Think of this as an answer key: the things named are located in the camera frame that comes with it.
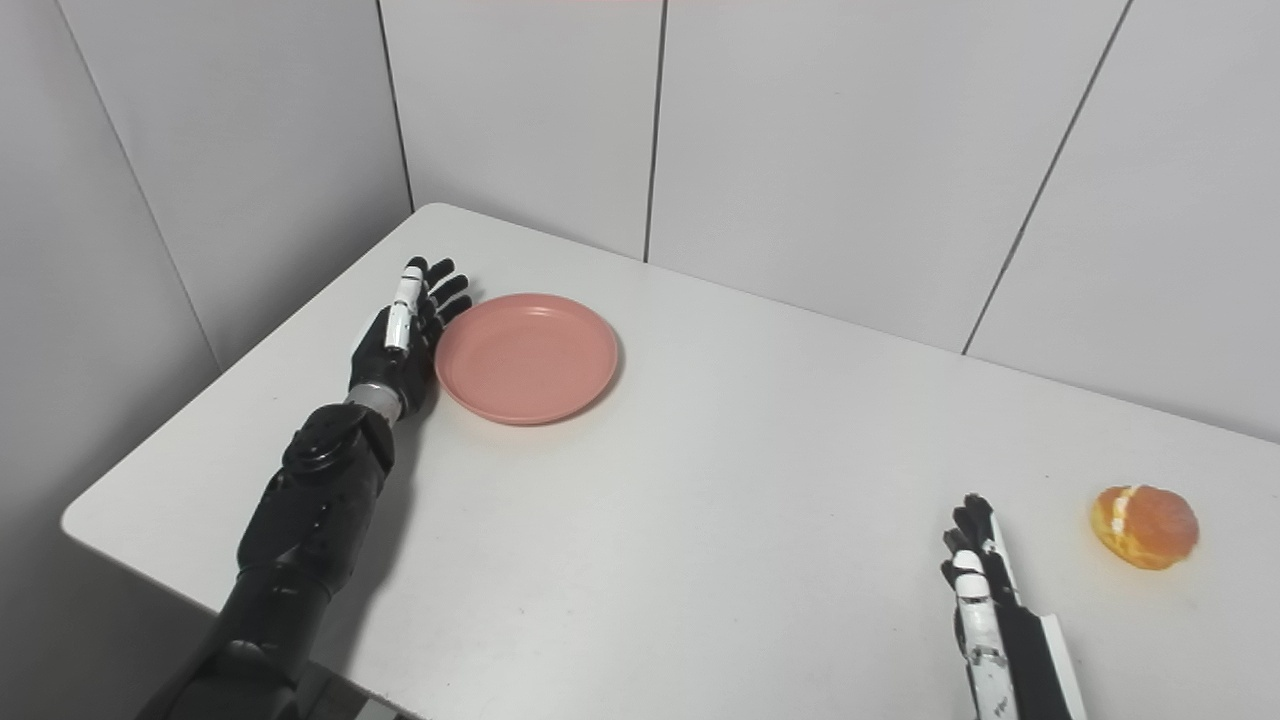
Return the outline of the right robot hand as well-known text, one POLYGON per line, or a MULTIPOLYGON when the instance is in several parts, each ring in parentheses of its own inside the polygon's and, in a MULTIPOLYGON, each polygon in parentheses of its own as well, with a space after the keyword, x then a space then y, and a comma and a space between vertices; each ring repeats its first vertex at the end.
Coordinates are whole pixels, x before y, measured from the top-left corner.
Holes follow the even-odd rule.
POLYGON ((1084 719, 1082 689, 1055 615, 1023 602, 989 501, 969 493, 943 534, 954 632, 978 719, 1084 719))

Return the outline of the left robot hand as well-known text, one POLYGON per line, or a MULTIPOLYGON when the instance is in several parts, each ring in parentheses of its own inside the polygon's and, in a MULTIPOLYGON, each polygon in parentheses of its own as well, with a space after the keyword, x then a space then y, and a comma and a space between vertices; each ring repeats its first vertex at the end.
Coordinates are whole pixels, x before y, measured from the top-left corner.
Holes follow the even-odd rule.
POLYGON ((453 259, 411 258, 390 302, 355 346, 346 401, 372 410, 390 425, 416 414, 435 378, 444 331, 474 305, 468 287, 453 259))

